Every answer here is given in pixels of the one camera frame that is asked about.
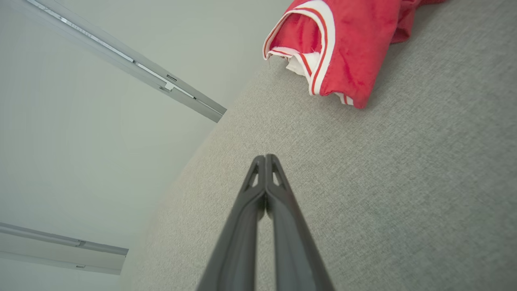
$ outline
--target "white wall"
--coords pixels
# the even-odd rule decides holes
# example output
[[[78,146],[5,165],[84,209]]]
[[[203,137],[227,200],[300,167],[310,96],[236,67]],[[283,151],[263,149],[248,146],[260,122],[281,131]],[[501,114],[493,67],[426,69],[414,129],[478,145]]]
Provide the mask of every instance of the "white wall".
[[[56,0],[229,107],[292,0]]]
[[[0,258],[0,291],[117,291],[118,278]]]
[[[215,123],[0,0],[0,222],[129,248]]]

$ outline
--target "folded clothing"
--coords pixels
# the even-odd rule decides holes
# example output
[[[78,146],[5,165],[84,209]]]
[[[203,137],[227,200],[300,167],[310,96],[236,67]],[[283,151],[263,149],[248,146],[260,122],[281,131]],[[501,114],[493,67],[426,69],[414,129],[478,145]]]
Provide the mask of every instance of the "folded clothing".
[[[311,95],[364,108],[390,43],[411,35],[415,10],[445,0],[295,0],[266,38],[263,57],[289,60]]]

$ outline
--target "gray surface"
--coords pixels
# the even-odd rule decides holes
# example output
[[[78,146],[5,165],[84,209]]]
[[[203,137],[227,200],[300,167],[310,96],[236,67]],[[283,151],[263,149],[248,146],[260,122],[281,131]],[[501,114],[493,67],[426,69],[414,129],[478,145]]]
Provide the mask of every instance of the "gray surface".
[[[516,2],[422,7],[364,110],[272,58],[175,182],[123,290],[194,290],[252,159],[278,155],[338,290],[517,289]],[[257,287],[275,286],[271,222]]]

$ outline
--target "red fabric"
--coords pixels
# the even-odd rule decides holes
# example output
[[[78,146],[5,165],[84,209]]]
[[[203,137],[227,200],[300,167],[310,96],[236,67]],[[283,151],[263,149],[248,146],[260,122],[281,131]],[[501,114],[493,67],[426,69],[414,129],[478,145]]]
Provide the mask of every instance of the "red fabric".
[[[443,1],[445,0],[295,0],[286,11],[291,14],[280,24],[278,33],[272,35],[270,45],[267,47],[265,44],[264,55],[267,57],[268,51],[275,47],[295,49],[301,56],[311,52],[324,55],[327,48],[322,52],[322,43],[325,44],[334,36],[325,35],[314,19],[298,13],[310,12],[313,18],[316,16],[321,19],[324,26],[330,25],[328,23],[331,21],[328,21],[325,10],[318,9],[321,4],[328,6],[331,10],[330,17],[333,18],[335,44],[333,51],[329,52],[330,64],[326,67],[321,87],[316,82],[316,85],[309,84],[309,90],[311,94],[319,93],[323,96],[335,92],[344,93],[353,99],[356,108],[364,108],[389,44],[402,42],[410,37],[415,10],[419,6]],[[310,3],[316,8],[303,8]],[[321,64],[310,74],[318,74],[320,67]]]

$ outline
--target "gray fabric surface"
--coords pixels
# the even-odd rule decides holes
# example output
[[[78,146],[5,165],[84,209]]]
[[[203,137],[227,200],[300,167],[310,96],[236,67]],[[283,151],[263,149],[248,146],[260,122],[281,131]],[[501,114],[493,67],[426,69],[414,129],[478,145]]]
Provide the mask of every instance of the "gray fabric surface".
[[[417,12],[370,103],[265,63],[174,183],[123,290],[194,290],[246,171],[278,155],[337,290],[517,289],[517,2]],[[258,290],[275,289],[271,221]]]

